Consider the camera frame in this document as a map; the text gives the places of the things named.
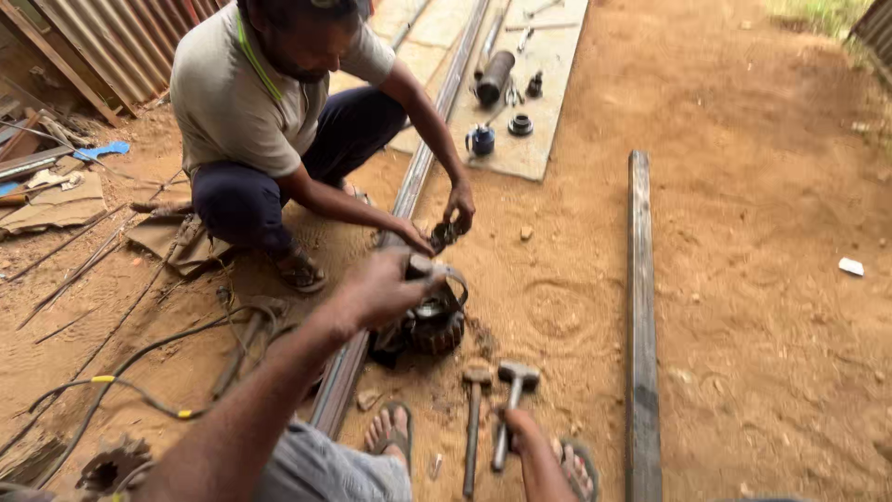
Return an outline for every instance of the gray t-shirt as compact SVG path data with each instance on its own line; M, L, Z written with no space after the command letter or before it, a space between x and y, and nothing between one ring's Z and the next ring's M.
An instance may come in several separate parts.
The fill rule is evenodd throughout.
M376 86L395 56L363 23L341 69ZM328 76L303 84L276 71L235 2L186 33L170 78L183 133L183 170L230 160L280 178L297 170L316 137Z

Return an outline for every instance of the grass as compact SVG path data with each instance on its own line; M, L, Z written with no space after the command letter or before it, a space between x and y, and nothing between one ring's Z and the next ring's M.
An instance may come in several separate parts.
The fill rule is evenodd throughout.
M775 16L807 21L814 33L845 38L873 0L766 0Z

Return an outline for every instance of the dirt floor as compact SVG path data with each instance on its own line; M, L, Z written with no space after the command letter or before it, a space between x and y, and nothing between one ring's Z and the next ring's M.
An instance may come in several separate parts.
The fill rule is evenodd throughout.
M741 22L751 23L742 29ZM463 366L480 356L539 365L524 406L553 435L591 445L601 500L624 498L626 156L651 156L665 500L795 494L827 501L883 500L890 466L874 443L892 423L892 170L854 122L885 126L875 79L849 68L836 42L774 27L758 0L598 0L582 32L544 183L472 172L478 216L443 259L468 277L470 322L461 349L396 371L369 364L358 389L407 400L416 423L413 482L421 500L460 500L467 420ZM169 106L110 137L128 139L114 165L147 179L171 176L179 135ZM389 204L408 164L377 155L354 180ZM150 188L110 178L109 206ZM433 223L448 193L439 170L417 220ZM186 184L165 194L188 197ZM337 277L371 247L371 232L322 222L289 205L286 220ZM0 438L27 420L42 392L69 379L142 289L159 260L122 247L20 331L14 326L121 215L23 279L0 287ZM520 239L520 229L534 228ZM69 231L7 239L0 262L24 264ZM864 263L863 278L837 268ZM283 288L257 255L234 260L240 300L285 297L299 320L318 300ZM137 347L219 315L220 269L186 283L170 273L85 371L108 372ZM99 310L55 339L33 340L76 314ZM184 339L127 376L173 406L199 408L233 341L226 328ZM40 431L71 434L95 389L66 392ZM500 402L506 387L495 388ZM341 441L358 446L370 414L351 408ZM485 415L477 499L519 500L519 463L486 467ZM69 489L99 439L122 432L163 452L189 427L115 389L85 439L50 483ZM440 476L428 475L442 453Z

